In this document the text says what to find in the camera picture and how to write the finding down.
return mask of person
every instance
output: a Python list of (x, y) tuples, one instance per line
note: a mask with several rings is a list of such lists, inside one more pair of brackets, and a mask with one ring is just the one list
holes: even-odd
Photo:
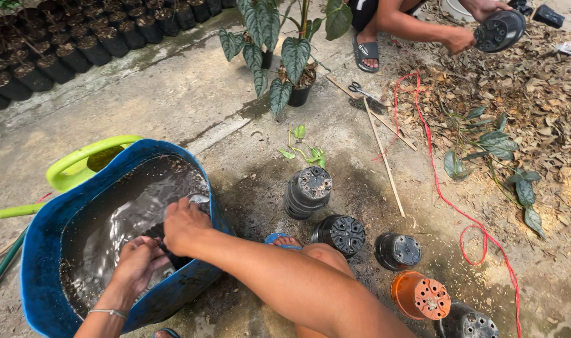
[[(270, 245), (237, 238), (215, 230), (209, 216), (186, 197), (169, 205), (164, 229), (164, 243), (172, 253), (203, 260), (236, 277), (294, 322), (298, 338), (415, 337), (355, 279), (343, 255), (327, 244), (302, 248), (282, 234)], [(152, 271), (166, 263), (159, 244), (160, 239), (146, 236), (125, 244), (109, 285), (75, 337), (119, 336), (124, 315), (146, 288)], [(154, 337), (178, 335), (162, 329)]]
[[(365, 72), (379, 70), (377, 34), (380, 31), (394, 36), (418, 41), (440, 42), (452, 53), (469, 50), (476, 41), (473, 32), (462, 27), (450, 27), (420, 21), (412, 13), (425, 0), (350, 0), (352, 26), (358, 30), (353, 39), (355, 59)], [(494, 0), (459, 0), (460, 4), (478, 21), (482, 22), (493, 12), (513, 8)]]

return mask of blue plastic tub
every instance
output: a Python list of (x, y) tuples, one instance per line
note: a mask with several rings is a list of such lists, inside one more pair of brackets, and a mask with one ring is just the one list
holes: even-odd
[[(139, 164), (161, 155), (183, 157), (202, 172), (209, 187), (210, 219), (214, 228), (235, 235), (205, 171), (190, 152), (166, 141), (139, 140), (120, 152), (89, 180), (44, 205), (29, 225), (21, 259), (21, 298), (27, 323), (36, 332), (49, 337), (72, 337), (81, 325), (81, 319), (66, 299), (60, 282), (60, 245), (67, 222), (110, 184)], [(133, 305), (123, 333), (173, 316), (220, 274), (220, 269), (200, 260), (192, 260)]]

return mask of black slide sandal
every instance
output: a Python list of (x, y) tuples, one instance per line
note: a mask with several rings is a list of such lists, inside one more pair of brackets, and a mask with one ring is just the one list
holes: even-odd
[[(358, 44), (356, 36), (352, 37), (352, 48), (355, 51), (356, 65), (365, 72), (376, 73), (379, 70), (379, 51), (377, 50), (377, 42), (365, 42)], [(377, 59), (377, 68), (371, 68), (365, 65), (362, 60), (364, 59)]]

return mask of red string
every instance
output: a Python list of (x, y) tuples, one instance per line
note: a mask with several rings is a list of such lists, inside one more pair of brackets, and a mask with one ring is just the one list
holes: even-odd
[[(515, 271), (513, 270), (513, 268), (511, 267), (511, 263), (509, 262), (509, 259), (507, 257), (507, 254), (505, 253), (505, 250), (502, 248), (502, 246), (500, 245), (500, 243), (498, 241), (496, 241), (488, 232), (487, 230), (485, 230), (485, 226), (483, 224), (481, 224), (479, 221), (477, 221), (476, 219), (472, 218), (471, 216), (469, 216), (468, 214), (464, 213), (463, 211), (459, 210), (459, 208), (457, 208), (454, 204), (452, 204), (449, 200), (447, 200), (443, 195), (442, 195), (442, 191), (440, 190), (440, 181), (438, 179), (437, 173), (436, 173), (436, 165), (434, 164), (434, 157), (433, 157), (433, 151), (432, 151), (432, 131), (430, 130), (430, 127), (427, 125), (427, 122), (423, 119), (423, 114), (421, 113), (421, 109), (419, 107), (419, 93), (424, 91), (421, 90), (421, 77), (419, 76), (419, 72), (417, 71), (417, 73), (412, 73), (412, 74), (408, 74), (406, 76), (403, 76), (402, 78), (400, 78), (398, 80), (398, 82), (396, 83), (396, 88), (394, 89), (394, 119), (396, 121), (396, 137), (398, 136), (398, 117), (397, 117), (397, 106), (398, 106), (398, 100), (397, 100), (397, 89), (398, 89), (398, 85), (400, 83), (400, 81), (410, 77), (410, 76), (416, 76), (417, 77), (417, 89), (414, 91), (415, 93), (415, 106), (417, 107), (417, 112), (419, 113), (419, 118), (421, 119), (421, 122), (423, 122), (423, 125), (425, 126), (425, 133), (427, 134), (427, 146), (430, 150), (430, 159), (432, 160), (432, 169), (434, 171), (434, 177), (436, 178), (436, 188), (437, 188), (437, 193), (440, 196), (440, 198), (446, 202), (448, 205), (450, 205), (451, 207), (454, 208), (454, 210), (458, 211), (459, 213), (461, 213), (463, 216), (467, 217), (468, 219), (470, 219), (471, 221), (475, 222), (476, 224), (473, 224), (471, 226), (466, 227), (462, 233), (461, 236), (459, 238), (459, 242), (460, 242), (460, 246), (461, 246), (461, 250), (462, 250), (462, 256), (465, 258), (465, 260), (467, 260), (467, 263), (469, 263), (470, 265), (479, 265), (481, 264), (484, 260), (485, 260), (485, 255), (488, 253), (488, 240), (490, 240), (492, 243), (494, 243), (502, 252), (502, 256), (504, 256), (505, 258), (505, 263), (507, 264), (507, 269), (509, 271), (509, 275), (511, 276), (511, 282), (513, 284), (513, 287), (515, 288), (515, 303), (517, 305), (517, 312), (515, 314), (516, 319), (517, 319), (517, 335), (519, 338), (521, 338), (521, 322), (519, 321), (519, 309), (520, 309), (520, 303), (519, 303), (519, 283), (517, 281), (517, 276), (515, 275)], [(467, 254), (465, 253), (465, 249), (462, 245), (462, 237), (464, 236), (465, 232), (467, 230), (469, 230), (469, 228), (478, 228), (480, 231), (482, 231), (482, 233), (484, 233), (484, 247), (483, 247), (483, 255), (481, 257), (481, 260), (477, 263), (473, 263), (469, 260), (469, 257), (467, 257)]]

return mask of hand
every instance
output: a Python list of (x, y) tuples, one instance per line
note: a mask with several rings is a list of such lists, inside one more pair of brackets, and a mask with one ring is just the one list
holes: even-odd
[(511, 6), (493, 0), (464, 0), (461, 4), (478, 22), (482, 22), (493, 12), (513, 10)]
[(169, 262), (169, 258), (158, 246), (160, 238), (139, 236), (127, 242), (121, 249), (119, 264), (114, 270), (109, 285), (120, 286), (136, 298), (146, 290), (154, 270)]
[(470, 50), (477, 41), (471, 31), (461, 27), (450, 27), (442, 43), (453, 54), (458, 54), (463, 50)]
[(192, 257), (195, 252), (192, 247), (197, 238), (213, 229), (210, 217), (199, 210), (198, 204), (190, 203), (187, 197), (169, 205), (164, 228), (167, 249), (181, 257)]

